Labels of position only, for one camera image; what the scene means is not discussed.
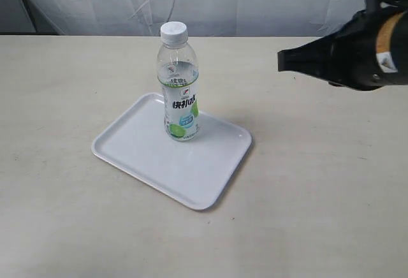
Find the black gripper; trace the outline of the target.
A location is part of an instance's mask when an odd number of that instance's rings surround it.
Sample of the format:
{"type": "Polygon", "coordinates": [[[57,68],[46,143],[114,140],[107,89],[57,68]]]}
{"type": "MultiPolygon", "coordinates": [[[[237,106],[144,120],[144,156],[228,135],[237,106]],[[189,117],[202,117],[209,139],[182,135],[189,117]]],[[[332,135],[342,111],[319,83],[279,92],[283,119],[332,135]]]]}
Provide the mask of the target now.
{"type": "Polygon", "coordinates": [[[359,91],[407,85],[407,9],[360,11],[337,36],[331,34],[279,51],[277,70],[302,73],[359,91]]]}

